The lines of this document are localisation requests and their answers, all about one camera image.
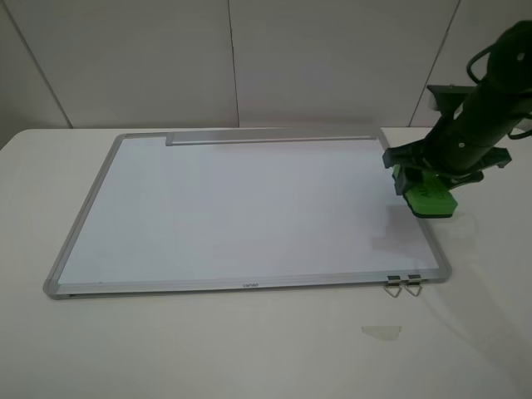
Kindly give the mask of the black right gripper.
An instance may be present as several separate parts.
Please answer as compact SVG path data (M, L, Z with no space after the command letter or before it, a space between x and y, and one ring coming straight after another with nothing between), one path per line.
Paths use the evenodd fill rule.
M437 175L448 189L478 182L482 171L511 162L508 150L497 143L511 132L511 96L490 84L428 86L441 113L422 140L388 148L386 168L393 167L397 195L411 188L411 169Z

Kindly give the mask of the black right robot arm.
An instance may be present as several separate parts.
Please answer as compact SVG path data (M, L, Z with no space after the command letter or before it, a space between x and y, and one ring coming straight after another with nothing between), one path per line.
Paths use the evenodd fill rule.
M480 182L483 171L510 163L497 143L531 116L531 22L517 22L470 59L487 57L486 73L448 108L428 135L385 150L383 162L397 170L395 190L404 195L435 176L448 190Z

